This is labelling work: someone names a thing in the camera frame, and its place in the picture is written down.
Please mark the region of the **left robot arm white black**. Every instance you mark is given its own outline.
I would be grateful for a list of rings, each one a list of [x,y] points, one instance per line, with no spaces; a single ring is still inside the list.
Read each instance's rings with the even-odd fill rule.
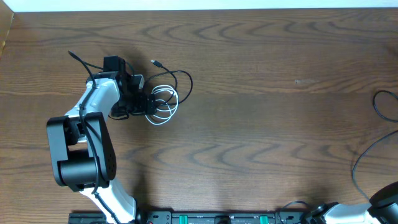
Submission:
[[[153,115],[155,96],[143,92],[142,75],[128,73],[128,63],[107,56],[99,73],[90,73],[86,90],[65,115],[47,121],[55,181],[88,197],[105,215],[107,223],[147,223],[116,178],[116,155],[106,120]]]

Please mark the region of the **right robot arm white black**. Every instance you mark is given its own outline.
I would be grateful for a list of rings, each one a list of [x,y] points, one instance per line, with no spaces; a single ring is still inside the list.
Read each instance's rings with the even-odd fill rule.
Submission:
[[[304,216],[309,224],[397,224],[397,182],[376,192],[368,203],[323,204]]]

